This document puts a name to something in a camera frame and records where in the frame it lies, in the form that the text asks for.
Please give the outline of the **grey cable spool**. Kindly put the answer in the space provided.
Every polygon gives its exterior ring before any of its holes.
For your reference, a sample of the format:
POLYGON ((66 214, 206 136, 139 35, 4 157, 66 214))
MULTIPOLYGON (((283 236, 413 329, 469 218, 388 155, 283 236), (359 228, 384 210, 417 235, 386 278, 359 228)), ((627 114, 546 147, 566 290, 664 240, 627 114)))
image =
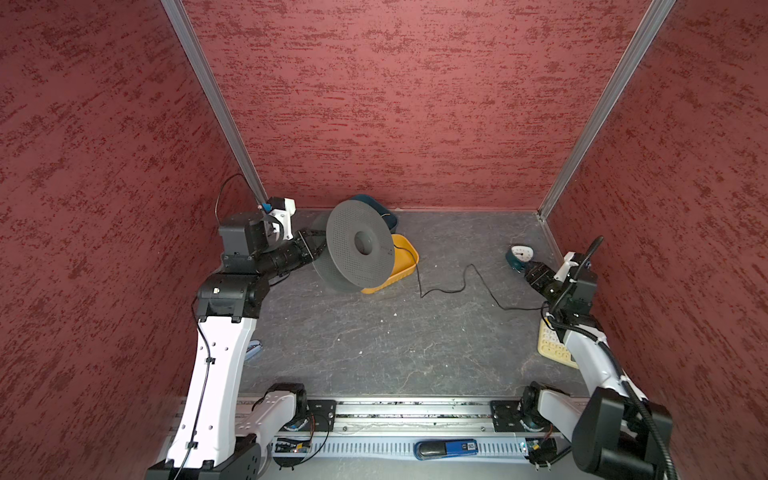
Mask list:
POLYGON ((394 268, 394 243, 382 216, 369 204, 346 200, 311 224, 326 248, 313 262, 320 278, 342 293, 384 284, 394 268))

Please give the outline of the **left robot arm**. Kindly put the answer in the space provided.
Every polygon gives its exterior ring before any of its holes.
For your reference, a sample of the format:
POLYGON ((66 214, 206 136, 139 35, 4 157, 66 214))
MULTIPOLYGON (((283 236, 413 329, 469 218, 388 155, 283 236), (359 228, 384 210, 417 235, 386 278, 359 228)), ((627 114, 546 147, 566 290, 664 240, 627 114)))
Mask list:
POLYGON ((264 206, 222 220, 221 265, 192 302, 197 348, 178 431, 165 460, 148 479, 257 479, 269 445, 286 425, 308 415, 301 384, 272 387, 242 423, 236 421, 239 385, 261 306, 274 278, 313 262, 322 246, 294 232, 294 208, 264 206))

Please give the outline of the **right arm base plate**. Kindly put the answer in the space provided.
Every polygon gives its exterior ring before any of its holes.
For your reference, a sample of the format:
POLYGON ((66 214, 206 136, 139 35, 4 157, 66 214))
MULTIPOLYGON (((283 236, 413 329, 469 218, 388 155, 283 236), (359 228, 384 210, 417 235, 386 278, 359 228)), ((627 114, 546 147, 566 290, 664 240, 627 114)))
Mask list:
POLYGON ((519 400, 492 400, 491 420, 496 433, 525 432, 519 400))

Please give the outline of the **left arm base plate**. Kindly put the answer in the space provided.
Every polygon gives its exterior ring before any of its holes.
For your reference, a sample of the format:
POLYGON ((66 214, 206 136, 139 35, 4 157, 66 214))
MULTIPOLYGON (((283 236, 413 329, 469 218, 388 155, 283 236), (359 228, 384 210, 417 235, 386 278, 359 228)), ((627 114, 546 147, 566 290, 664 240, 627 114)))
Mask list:
POLYGON ((312 430, 317 432, 332 432, 336 417, 338 402, 332 399, 309 399, 308 411, 314 421, 312 430))

